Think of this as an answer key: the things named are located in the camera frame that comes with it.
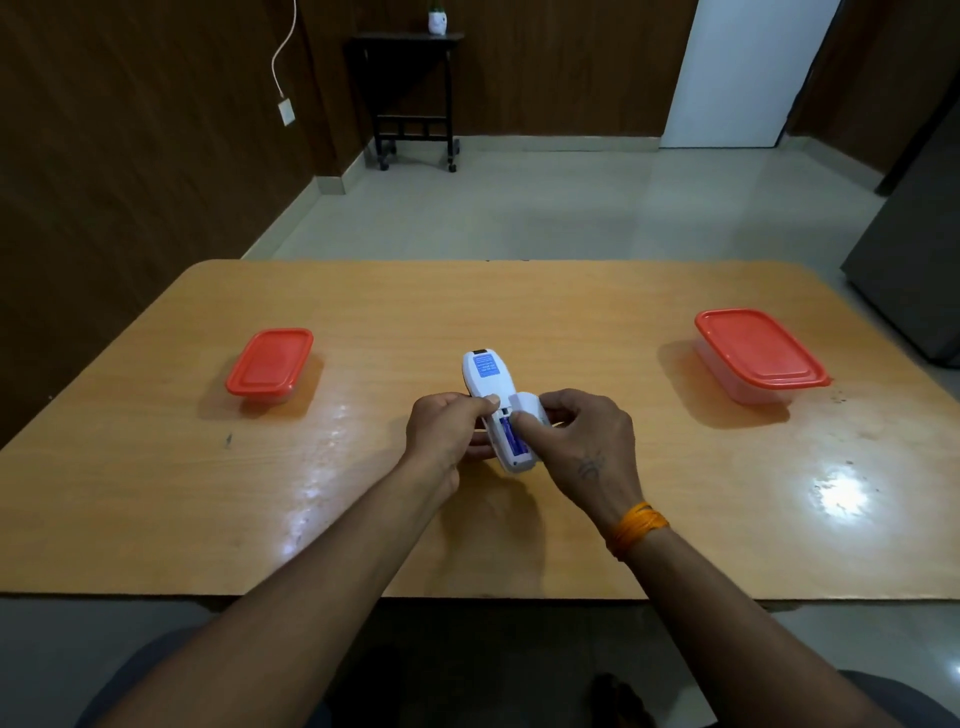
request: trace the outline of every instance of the white door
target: white door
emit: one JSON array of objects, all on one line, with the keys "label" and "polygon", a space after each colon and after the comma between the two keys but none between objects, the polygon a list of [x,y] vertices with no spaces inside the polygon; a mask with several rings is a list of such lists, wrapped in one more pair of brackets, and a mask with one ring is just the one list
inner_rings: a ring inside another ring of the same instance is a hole
[{"label": "white door", "polygon": [[840,0],[700,0],[661,147],[772,147]]}]

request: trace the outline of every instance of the brown wooden wall panel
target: brown wooden wall panel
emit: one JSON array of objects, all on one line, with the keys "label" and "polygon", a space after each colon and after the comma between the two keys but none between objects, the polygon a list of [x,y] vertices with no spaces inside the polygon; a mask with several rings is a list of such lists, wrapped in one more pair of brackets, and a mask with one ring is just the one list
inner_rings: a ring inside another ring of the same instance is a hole
[{"label": "brown wooden wall panel", "polygon": [[787,122],[888,172],[960,70],[956,0],[845,0]]},{"label": "brown wooden wall panel", "polygon": [[[457,133],[660,136],[697,0],[448,0]],[[421,0],[353,0],[361,31],[423,31]],[[430,74],[404,107],[443,109]]]},{"label": "brown wooden wall panel", "polygon": [[[263,0],[270,17],[276,45],[290,33],[293,19],[293,0]],[[317,78],[314,74],[313,53],[304,27],[303,13],[298,12],[297,27],[276,59],[276,73],[283,92],[290,97],[297,116],[296,124],[303,132],[310,149],[314,174],[322,177],[339,176],[343,170],[333,145],[333,131],[324,107]]]},{"label": "brown wooden wall panel", "polygon": [[344,46],[356,32],[350,0],[300,0],[300,13],[310,41],[313,73],[329,119],[331,142],[342,174],[366,143],[361,138],[358,107],[351,92]]},{"label": "brown wooden wall panel", "polygon": [[275,48],[260,0],[0,8],[0,443],[180,272],[241,255],[307,185]]}]

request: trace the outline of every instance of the red lid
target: red lid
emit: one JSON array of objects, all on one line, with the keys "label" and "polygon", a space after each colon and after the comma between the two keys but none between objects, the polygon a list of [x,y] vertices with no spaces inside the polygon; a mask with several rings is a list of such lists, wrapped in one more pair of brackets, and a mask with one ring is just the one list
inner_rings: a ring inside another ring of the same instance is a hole
[{"label": "red lid", "polygon": [[255,334],[227,377],[232,395],[283,395],[297,383],[313,346],[306,328],[267,328]]},{"label": "red lid", "polygon": [[755,387],[805,389],[832,381],[824,365],[763,311],[703,311],[694,323],[731,370]]}]

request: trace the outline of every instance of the plastic food container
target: plastic food container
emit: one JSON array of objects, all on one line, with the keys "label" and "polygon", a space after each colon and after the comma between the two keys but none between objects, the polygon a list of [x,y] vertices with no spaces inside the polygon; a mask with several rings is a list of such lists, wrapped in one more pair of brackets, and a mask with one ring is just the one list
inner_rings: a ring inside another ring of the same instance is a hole
[{"label": "plastic food container", "polygon": [[742,404],[792,401],[832,379],[773,317],[752,308],[698,313],[696,349],[731,399]]},{"label": "plastic food container", "polygon": [[227,391],[250,401],[289,400],[313,346],[306,328],[267,328],[248,343],[227,377]]}]

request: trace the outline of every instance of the white pot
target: white pot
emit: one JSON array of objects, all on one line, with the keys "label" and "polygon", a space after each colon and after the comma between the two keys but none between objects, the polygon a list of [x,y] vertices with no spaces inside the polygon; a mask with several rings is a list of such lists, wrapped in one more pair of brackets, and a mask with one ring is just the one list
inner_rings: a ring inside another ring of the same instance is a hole
[{"label": "white pot", "polygon": [[446,35],[446,13],[443,11],[429,12],[426,21],[427,30],[431,36]]}]

